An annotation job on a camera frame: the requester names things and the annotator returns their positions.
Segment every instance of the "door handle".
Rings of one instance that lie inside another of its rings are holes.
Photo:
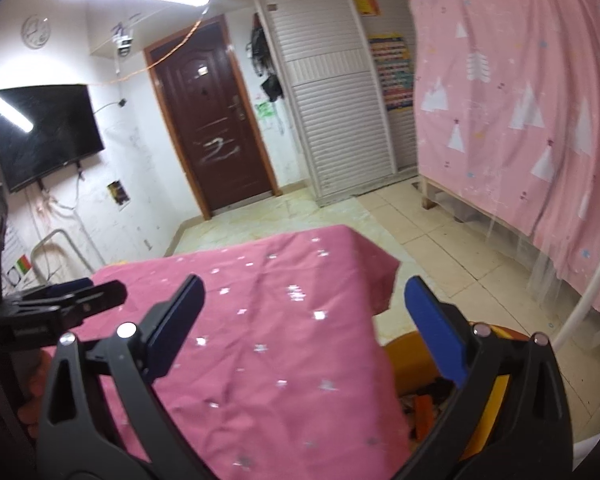
[[[247,117],[244,114],[244,109],[242,108],[242,103],[240,102],[240,98],[237,95],[234,95],[234,104],[229,105],[229,108],[235,109],[238,112],[238,119],[241,121],[245,120]]]

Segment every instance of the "white louvered wardrobe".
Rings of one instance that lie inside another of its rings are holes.
[[[400,34],[415,57],[408,0],[256,0],[318,204],[417,173],[413,111],[388,112],[368,37]]]

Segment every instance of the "blue gripper pad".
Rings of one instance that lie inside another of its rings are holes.
[[[468,375],[466,348],[471,326],[457,307],[438,301],[419,276],[404,287],[404,303],[440,374],[459,388]]]

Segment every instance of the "wooden door frame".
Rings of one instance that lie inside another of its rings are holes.
[[[258,153],[260,154],[260,160],[264,166],[265,172],[267,173],[267,179],[271,186],[271,192],[274,196],[282,195],[280,188],[278,187],[278,181],[276,180],[276,175],[273,172],[273,167],[271,165],[271,161],[269,160],[269,153],[267,153],[267,148],[264,145],[264,141],[262,140],[262,133],[260,131],[260,127],[258,126],[258,121],[256,120],[256,116],[253,113],[253,107],[251,106],[251,100],[249,99],[249,94],[247,93],[247,87],[244,83],[244,79],[242,78],[242,72],[240,70],[240,66],[238,65],[238,59],[235,56],[234,45],[231,42],[231,38],[229,37],[229,29],[226,26],[226,20],[224,18],[224,14],[220,16],[216,16],[214,18],[209,18],[200,24],[200,29],[207,27],[208,25],[212,25],[214,23],[218,23],[220,25],[220,30],[222,31],[222,41],[224,43],[224,47],[226,49],[226,54],[229,58],[229,62],[231,64],[232,72],[234,73],[235,81],[238,85],[238,92],[240,94],[240,98],[244,104],[245,112],[249,119],[249,124],[251,126],[251,131],[253,131],[253,137],[256,142],[256,146],[258,148]],[[170,41],[177,40],[178,38],[182,38],[186,36],[186,34],[191,30],[191,27],[183,28],[166,38],[162,38],[161,40],[152,43],[148,47],[144,49],[144,61],[147,66],[150,66],[152,61],[151,52],[156,48],[160,48]],[[160,111],[162,113],[162,118],[164,123],[167,126],[167,131],[169,132],[169,137],[171,139],[171,143],[176,151],[178,156],[178,161],[182,169],[184,170],[185,176],[187,177],[187,181],[189,183],[189,187],[191,188],[193,195],[200,206],[200,211],[202,212],[202,216],[205,220],[211,220],[212,212],[209,204],[205,199],[205,195],[202,192],[202,186],[196,177],[196,174],[193,171],[192,166],[189,163],[186,152],[184,150],[184,144],[180,135],[178,134],[178,130],[175,126],[175,122],[171,117],[171,113],[169,111],[169,107],[167,105],[167,98],[164,94],[162,84],[160,82],[160,78],[158,77],[158,73],[155,68],[149,69],[149,77],[151,79],[152,86],[154,88],[155,97],[158,101],[158,105],[160,106]]]

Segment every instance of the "black tv screen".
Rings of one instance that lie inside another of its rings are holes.
[[[0,90],[0,166],[9,191],[103,149],[85,85]]]

